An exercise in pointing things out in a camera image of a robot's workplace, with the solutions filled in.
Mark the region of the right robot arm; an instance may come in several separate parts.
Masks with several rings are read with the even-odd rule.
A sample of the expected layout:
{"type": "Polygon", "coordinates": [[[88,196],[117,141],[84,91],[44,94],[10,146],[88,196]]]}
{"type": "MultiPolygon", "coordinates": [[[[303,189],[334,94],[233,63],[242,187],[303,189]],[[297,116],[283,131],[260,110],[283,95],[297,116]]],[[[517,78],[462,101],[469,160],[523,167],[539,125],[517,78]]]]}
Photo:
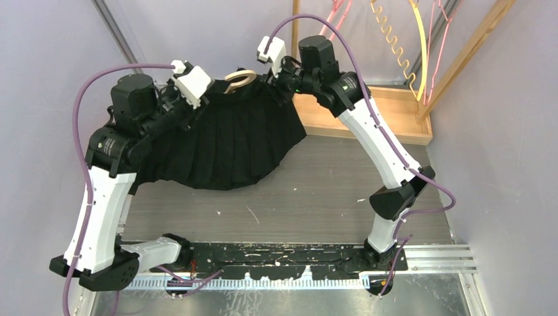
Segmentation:
{"type": "Polygon", "coordinates": [[[311,95],[328,109],[362,145],[376,166],[383,186],[369,197],[374,222],[364,243],[363,258],[373,270],[393,262],[395,230],[435,172],[409,156],[386,126],[370,90],[354,71],[342,72],[332,42],[309,36],[299,42],[300,60],[289,56],[282,39],[265,36],[257,59],[270,63],[267,83],[285,92],[311,95]]]}

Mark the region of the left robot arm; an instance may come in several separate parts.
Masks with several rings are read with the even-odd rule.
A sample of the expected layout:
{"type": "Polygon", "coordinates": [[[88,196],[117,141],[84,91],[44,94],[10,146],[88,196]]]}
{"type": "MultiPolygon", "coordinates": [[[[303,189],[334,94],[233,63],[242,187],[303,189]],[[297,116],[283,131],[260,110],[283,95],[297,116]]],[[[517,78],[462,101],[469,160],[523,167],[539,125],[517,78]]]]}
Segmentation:
{"type": "Polygon", "coordinates": [[[125,289],[137,273],[166,266],[177,272],[190,267],[190,242],[167,233],[154,241],[118,243],[141,165],[163,133],[186,126],[208,105],[205,92],[213,80],[206,74],[175,74],[158,89],[152,77],[131,74],[111,90],[110,122],[90,137],[85,154],[91,186],[86,189],[78,225],[67,250],[49,268],[79,280],[93,292],[125,289]]]}

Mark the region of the pink plastic hanger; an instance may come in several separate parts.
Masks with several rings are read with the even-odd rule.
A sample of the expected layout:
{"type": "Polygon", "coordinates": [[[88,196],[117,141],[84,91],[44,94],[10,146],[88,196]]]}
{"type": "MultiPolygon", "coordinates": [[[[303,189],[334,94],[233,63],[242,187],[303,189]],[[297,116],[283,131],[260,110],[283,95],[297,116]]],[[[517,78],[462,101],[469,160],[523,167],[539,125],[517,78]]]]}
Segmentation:
{"type": "Polygon", "coordinates": [[[339,30],[344,23],[352,4],[352,0],[333,0],[330,13],[326,17],[327,23],[330,23],[335,26],[336,30],[339,30]]]}

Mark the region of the black garment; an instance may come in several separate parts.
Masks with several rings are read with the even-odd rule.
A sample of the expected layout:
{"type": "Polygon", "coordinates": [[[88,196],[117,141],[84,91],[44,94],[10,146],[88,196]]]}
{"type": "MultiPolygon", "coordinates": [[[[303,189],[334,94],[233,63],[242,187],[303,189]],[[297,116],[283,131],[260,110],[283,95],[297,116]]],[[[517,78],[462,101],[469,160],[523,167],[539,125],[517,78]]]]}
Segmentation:
{"type": "Polygon", "coordinates": [[[293,104],[259,75],[226,93],[216,80],[205,94],[208,107],[187,130],[174,127],[155,139],[129,193],[158,180],[198,190],[251,186],[276,169],[288,151],[307,135],[293,104]]]}

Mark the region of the pink wire hanger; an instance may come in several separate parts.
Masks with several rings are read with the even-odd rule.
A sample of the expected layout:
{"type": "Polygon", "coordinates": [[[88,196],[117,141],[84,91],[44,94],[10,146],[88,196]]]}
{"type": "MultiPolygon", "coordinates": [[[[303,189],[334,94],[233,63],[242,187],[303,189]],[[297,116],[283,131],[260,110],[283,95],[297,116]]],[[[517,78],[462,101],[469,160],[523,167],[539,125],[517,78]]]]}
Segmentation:
{"type": "Polygon", "coordinates": [[[431,25],[429,27],[428,37],[428,74],[425,85],[424,97],[422,104],[427,106],[432,99],[436,78],[440,73],[442,55],[444,52],[446,37],[449,27],[455,15],[455,10],[460,5],[460,1],[433,1],[431,10],[431,25]]]}

